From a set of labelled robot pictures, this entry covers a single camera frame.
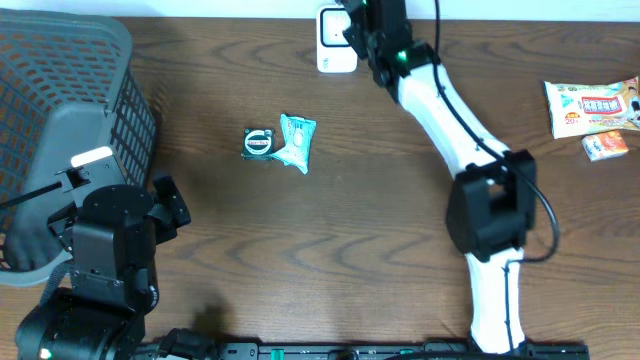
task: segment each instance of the candy wrapper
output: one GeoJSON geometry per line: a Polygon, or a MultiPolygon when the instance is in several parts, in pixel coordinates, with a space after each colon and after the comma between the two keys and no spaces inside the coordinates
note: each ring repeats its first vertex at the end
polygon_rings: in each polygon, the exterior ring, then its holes
{"type": "Polygon", "coordinates": [[[638,78],[611,85],[544,83],[553,137],[640,130],[638,78]]]}
{"type": "Polygon", "coordinates": [[[629,151],[618,130],[585,136],[582,139],[582,146],[591,161],[622,156],[629,151]]]}
{"type": "Polygon", "coordinates": [[[311,139],[316,131],[316,122],[300,117],[280,116],[284,147],[273,154],[274,159],[285,165],[295,165],[303,174],[309,172],[309,152],[311,139]]]}

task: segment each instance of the white snack bag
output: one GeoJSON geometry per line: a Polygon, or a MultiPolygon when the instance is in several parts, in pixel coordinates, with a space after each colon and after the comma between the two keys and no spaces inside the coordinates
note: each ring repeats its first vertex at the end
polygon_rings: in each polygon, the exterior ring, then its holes
{"type": "Polygon", "coordinates": [[[638,78],[611,85],[544,83],[553,137],[640,130],[638,78]]]}

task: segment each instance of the green light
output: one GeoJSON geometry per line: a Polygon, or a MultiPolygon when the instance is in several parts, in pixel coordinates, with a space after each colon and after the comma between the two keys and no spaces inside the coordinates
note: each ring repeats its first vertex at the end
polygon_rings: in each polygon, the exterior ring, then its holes
{"type": "Polygon", "coordinates": [[[406,51],[400,51],[398,53],[398,60],[400,61],[407,61],[407,52],[406,51]]]}
{"type": "Polygon", "coordinates": [[[48,359],[51,359],[52,357],[53,357],[53,354],[51,353],[51,351],[49,351],[49,349],[45,349],[45,348],[40,349],[40,359],[48,360],[48,359]]]}

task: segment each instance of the small orange and white package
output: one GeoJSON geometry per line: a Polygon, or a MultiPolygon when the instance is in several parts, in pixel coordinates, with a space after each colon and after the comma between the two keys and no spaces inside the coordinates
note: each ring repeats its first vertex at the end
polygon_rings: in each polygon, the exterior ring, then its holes
{"type": "Polygon", "coordinates": [[[591,161],[622,156],[629,151],[618,130],[585,136],[582,139],[582,146],[591,161]]]}
{"type": "Polygon", "coordinates": [[[639,79],[611,85],[544,83],[553,137],[640,130],[639,79]]]}

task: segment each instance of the small box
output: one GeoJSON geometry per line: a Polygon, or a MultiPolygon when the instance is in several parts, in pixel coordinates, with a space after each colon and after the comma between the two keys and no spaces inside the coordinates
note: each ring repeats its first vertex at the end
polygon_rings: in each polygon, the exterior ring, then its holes
{"type": "Polygon", "coordinates": [[[245,160],[271,160],[275,134],[274,129],[245,129],[242,157],[245,160]]]}
{"type": "Polygon", "coordinates": [[[582,146],[591,161],[622,156],[629,151],[618,130],[586,136],[582,146]]]}

